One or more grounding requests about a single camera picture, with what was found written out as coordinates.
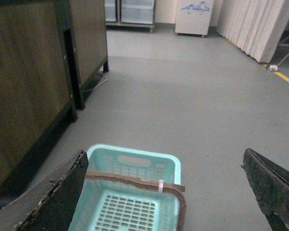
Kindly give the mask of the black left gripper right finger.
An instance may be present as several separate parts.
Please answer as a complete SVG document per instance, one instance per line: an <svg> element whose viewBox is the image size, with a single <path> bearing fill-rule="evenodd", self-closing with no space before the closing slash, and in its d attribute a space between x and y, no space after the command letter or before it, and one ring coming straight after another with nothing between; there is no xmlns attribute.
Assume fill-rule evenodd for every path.
<svg viewBox="0 0 289 231"><path fill-rule="evenodd" d="M289 231L289 171L248 148L242 168L273 231Z"/></svg>

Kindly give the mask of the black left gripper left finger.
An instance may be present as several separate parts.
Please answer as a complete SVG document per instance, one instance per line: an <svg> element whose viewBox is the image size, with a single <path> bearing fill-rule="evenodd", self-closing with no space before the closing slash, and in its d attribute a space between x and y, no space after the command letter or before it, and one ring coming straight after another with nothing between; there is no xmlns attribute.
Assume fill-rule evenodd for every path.
<svg viewBox="0 0 289 231"><path fill-rule="evenodd" d="M76 211L89 162L77 151L53 173L0 210L0 231L66 231Z"/></svg>

